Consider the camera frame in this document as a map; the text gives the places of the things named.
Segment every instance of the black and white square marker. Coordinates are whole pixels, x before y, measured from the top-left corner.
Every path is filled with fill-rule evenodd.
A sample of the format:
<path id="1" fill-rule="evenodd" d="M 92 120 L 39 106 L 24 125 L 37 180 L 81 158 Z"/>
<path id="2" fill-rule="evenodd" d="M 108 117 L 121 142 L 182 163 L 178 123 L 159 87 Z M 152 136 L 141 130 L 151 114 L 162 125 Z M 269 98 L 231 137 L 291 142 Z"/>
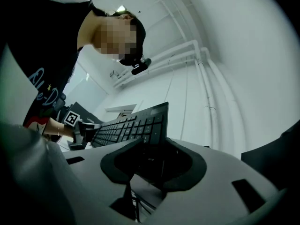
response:
<path id="1" fill-rule="evenodd" d="M 75 123 L 80 119 L 80 115 L 73 112 L 69 111 L 68 114 L 66 115 L 66 118 L 64 119 L 64 123 L 68 124 L 72 127 L 74 127 Z"/>

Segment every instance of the shirt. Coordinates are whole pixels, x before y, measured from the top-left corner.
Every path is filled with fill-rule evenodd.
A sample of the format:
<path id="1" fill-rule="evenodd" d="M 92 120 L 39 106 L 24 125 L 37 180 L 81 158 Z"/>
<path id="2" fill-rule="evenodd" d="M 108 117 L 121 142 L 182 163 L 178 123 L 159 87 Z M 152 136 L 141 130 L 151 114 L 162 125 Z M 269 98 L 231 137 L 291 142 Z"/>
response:
<path id="1" fill-rule="evenodd" d="M 22 13 L 12 15 L 9 48 L 38 90 L 25 127 L 43 133 L 72 74 L 81 50 L 77 50 L 78 31 L 91 9 L 91 1 L 63 4 L 37 0 L 24 5 Z"/>

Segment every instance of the black strip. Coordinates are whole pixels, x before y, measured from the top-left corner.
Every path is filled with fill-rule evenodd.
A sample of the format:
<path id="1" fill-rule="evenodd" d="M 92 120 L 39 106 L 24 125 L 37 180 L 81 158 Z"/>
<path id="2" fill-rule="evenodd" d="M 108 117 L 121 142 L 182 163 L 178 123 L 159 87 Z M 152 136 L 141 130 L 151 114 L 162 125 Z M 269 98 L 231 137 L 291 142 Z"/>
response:
<path id="1" fill-rule="evenodd" d="M 83 157 L 73 157 L 73 158 L 68 158 L 66 159 L 67 163 L 70 165 L 70 164 L 73 164 L 73 163 L 78 163 L 78 162 L 81 162 L 83 161 Z"/>
<path id="2" fill-rule="evenodd" d="M 240 195 L 250 213 L 264 205 L 265 201 L 245 179 L 233 181 L 232 185 Z"/>

